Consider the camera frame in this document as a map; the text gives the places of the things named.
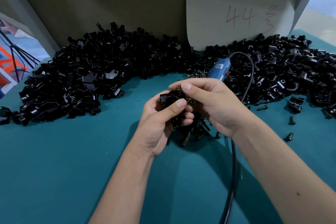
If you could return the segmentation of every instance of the person's right hand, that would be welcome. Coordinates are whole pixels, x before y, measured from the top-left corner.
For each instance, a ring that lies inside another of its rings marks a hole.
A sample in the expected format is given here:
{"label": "person's right hand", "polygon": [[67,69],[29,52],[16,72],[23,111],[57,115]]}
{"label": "person's right hand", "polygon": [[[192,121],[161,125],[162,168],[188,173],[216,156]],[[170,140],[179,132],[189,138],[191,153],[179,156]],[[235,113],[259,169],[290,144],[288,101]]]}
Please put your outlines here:
{"label": "person's right hand", "polygon": [[184,94],[199,101],[187,107],[206,117],[212,125],[227,137],[257,119],[236,95],[220,80],[213,78],[190,78],[169,86],[170,90],[181,87]]}

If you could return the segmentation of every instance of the pile of black metal parts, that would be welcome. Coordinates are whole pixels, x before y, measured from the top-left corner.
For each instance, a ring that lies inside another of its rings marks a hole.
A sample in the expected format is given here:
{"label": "pile of black metal parts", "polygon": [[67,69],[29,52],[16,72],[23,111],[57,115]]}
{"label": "pile of black metal parts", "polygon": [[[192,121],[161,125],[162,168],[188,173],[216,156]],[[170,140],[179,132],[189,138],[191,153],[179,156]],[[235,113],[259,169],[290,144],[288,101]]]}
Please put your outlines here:
{"label": "pile of black metal parts", "polygon": [[[27,125],[33,121],[52,121],[99,113],[103,100],[118,98],[120,89],[133,76],[146,79],[160,73],[187,73],[187,77],[206,77],[219,58],[232,52],[247,53],[254,61],[253,83],[246,104],[261,99],[277,101],[291,94],[310,93],[310,100],[324,108],[328,118],[336,116],[336,54],[309,48],[304,35],[234,41],[229,46],[209,46],[199,55],[190,46],[180,46],[177,37],[155,38],[144,29],[127,32],[113,22],[111,30],[97,24],[99,32],[86,33],[83,39],[68,38],[70,44],[56,52],[52,60],[33,72],[20,92],[19,112],[4,111],[0,124],[13,120]],[[240,98],[250,74],[246,58],[232,57],[227,86]]]}

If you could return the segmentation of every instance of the teal tabletop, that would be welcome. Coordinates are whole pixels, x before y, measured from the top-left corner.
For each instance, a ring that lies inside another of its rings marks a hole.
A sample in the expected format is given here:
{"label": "teal tabletop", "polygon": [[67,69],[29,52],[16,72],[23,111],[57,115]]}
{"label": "teal tabletop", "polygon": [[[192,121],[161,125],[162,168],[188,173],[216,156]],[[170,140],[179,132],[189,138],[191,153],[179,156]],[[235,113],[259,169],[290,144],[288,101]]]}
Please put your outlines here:
{"label": "teal tabletop", "polygon": [[[301,30],[313,48],[336,53],[336,47]],[[0,223],[84,224],[94,211],[121,153],[133,136],[144,103],[184,76],[132,78],[120,99],[102,100],[102,112],[73,120],[0,126]],[[20,83],[0,105],[18,110]],[[293,132],[288,145],[308,166],[336,190],[336,120],[324,118],[308,101],[288,124],[289,98],[251,111],[281,138]],[[149,174],[141,223],[217,224],[224,209],[231,179],[229,139],[203,137],[186,147],[173,133]],[[238,151],[239,178],[230,223],[282,223],[275,208]]]}

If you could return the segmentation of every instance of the forearm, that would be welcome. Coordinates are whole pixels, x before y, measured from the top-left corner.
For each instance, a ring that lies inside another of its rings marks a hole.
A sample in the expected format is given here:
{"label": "forearm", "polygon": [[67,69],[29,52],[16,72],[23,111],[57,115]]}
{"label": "forearm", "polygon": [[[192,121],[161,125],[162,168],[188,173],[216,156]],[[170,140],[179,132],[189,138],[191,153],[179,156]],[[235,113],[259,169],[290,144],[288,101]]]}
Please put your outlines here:
{"label": "forearm", "polygon": [[334,223],[336,194],[259,118],[233,140],[283,222]]}
{"label": "forearm", "polygon": [[139,223],[152,162],[153,156],[131,140],[89,224]]}

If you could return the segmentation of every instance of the fingernail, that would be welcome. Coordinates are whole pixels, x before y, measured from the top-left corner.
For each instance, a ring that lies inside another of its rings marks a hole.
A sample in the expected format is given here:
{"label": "fingernail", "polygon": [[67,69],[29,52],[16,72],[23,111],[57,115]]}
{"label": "fingernail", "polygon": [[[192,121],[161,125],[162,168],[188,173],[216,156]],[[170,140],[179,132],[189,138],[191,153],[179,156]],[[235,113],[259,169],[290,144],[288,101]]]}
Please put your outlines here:
{"label": "fingernail", "polygon": [[180,109],[185,107],[186,105],[187,105],[187,101],[185,99],[179,99],[176,101],[176,106]]}
{"label": "fingernail", "polygon": [[181,88],[182,88],[183,91],[189,91],[190,88],[191,88],[191,84],[185,82],[185,83],[183,83],[183,84],[181,85]]}

